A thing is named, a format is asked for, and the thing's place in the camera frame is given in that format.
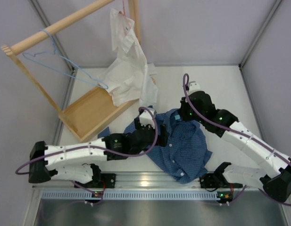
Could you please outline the blue checked shirt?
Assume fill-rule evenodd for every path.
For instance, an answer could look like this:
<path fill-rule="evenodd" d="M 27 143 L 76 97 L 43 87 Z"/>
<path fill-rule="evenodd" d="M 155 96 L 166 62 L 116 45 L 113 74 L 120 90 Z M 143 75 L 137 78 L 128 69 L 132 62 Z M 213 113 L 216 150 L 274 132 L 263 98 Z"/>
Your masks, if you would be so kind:
<path fill-rule="evenodd" d="M 181 184 L 187 184 L 208 172 L 205 165 L 212 152 L 196 121 L 183 121 L 177 109 L 156 115 L 157 124 L 165 125 L 168 140 L 165 147 L 154 147 L 147 156 L 165 173 Z"/>

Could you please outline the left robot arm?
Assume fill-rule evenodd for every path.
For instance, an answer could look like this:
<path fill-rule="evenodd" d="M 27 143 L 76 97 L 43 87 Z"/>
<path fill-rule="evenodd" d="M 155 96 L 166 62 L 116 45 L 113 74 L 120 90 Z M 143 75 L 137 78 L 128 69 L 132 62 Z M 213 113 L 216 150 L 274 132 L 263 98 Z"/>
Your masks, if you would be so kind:
<path fill-rule="evenodd" d="M 166 146 L 168 132 L 165 124 L 142 125 L 139 118 L 134 130 L 112 133 L 88 143 L 53 146 L 36 142 L 30 152 L 28 182 L 45 183 L 50 180 L 71 180 L 83 187 L 95 188 L 101 182 L 100 161 L 118 161 L 138 157 L 141 152 Z"/>

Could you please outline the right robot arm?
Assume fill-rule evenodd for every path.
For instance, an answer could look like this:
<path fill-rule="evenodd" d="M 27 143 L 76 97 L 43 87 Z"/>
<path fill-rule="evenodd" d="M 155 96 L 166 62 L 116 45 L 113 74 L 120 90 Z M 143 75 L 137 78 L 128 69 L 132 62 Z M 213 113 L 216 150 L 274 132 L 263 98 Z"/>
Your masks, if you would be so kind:
<path fill-rule="evenodd" d="M 197 121 L 205 130 L 232 144 L 259 168 L 221 163 L 202 177 L 202 187 L 227 188 L 230 184 L 255 187 L 273 200 L 285 203 L 291 195 L 291 157 L 262 141 L 231 112 L 217 109 L 202 90 L 184 91 L 179 115 L 184 121 Z"/>

